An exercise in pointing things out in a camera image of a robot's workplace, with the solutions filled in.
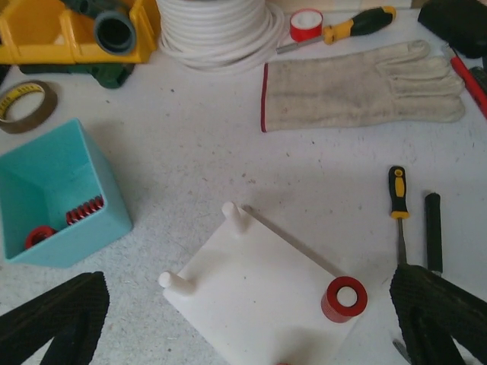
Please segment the light blue plastic box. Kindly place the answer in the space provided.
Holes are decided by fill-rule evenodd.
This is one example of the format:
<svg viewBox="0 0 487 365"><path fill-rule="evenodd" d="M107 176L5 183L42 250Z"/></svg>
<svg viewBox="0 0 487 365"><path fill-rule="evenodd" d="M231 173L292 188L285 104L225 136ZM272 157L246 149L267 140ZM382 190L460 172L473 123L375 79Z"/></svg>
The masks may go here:
<svg viewBox="0 0 487 365"><path fill-rule="evenodd" d="M66 212L97 195L103 208L67 225ZM57 233L25 249L42 225ZM1 229L6 261L51 268L68 268L132 230L110 163L79 120L1 156Z"/></svg>

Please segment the small red spring front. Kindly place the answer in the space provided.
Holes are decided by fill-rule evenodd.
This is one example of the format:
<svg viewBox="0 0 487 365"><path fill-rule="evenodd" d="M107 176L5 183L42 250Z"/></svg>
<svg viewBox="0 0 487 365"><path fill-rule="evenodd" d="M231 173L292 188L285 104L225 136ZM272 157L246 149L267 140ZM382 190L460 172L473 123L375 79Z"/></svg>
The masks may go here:
<svg viewBox="0 0 487 365"><path fill-rule="evenodd" d="M342 276L333 279L321 300L324 316L334 323L345 323L361 315L368 304L368 293L355 278Z"/></svg>

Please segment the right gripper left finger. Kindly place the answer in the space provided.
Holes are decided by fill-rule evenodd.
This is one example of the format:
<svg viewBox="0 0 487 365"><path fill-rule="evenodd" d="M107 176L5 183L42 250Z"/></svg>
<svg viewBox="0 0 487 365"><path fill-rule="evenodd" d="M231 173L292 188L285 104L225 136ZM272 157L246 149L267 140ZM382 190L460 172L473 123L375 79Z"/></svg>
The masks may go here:
<svg viewBox="0 0 487 365"><path fill-rule="evenodd" d="M1 363L22 364L49 342L41 364L89 364L110 305L103 272L86 272L1 316Z"/></svg>

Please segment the long red spring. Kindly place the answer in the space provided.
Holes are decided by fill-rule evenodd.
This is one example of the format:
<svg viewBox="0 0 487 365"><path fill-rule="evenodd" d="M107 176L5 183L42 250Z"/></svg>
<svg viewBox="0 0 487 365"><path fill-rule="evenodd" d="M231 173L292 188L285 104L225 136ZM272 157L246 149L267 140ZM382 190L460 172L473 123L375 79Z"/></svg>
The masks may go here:
<svg viewBox="0 0 487 365"><path fill-rule="evenodd" d="M78 207L75 207L72 210L67 211L65 214L65 221L67 225L71 226L85 219L86 217L96 213L101 208L103 208L103 206L104 206L103 196L97 195L94 198L90 199L89 201L82 203Z"/></svg>

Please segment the small file yellow handle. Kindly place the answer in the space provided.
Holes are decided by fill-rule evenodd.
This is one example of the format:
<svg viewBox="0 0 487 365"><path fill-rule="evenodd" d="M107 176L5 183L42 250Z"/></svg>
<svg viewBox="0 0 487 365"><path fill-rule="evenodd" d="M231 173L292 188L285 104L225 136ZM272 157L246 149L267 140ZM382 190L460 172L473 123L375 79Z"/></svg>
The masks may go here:
<svg viewBox="0 0 487 365"><path fill-rule="evenodd" d="M391 199L390 216L397 223L397 260L399 264L407 263L406 241L403 232L403 221L409 218L406 206L406 171L401 166L392 166L388 173L388 186Z"/></svg>

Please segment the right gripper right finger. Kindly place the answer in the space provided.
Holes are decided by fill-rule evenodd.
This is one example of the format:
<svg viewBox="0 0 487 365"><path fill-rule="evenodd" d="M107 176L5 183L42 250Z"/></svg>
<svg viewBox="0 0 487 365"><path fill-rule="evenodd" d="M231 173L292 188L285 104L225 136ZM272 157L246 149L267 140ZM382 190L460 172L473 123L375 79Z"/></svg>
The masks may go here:
<svg viewBox="0 0 487 365"><path fill-rule="evenodd" d="M418 265L397 266L390 296L411 363L486 363L486 302Z"/></svg>

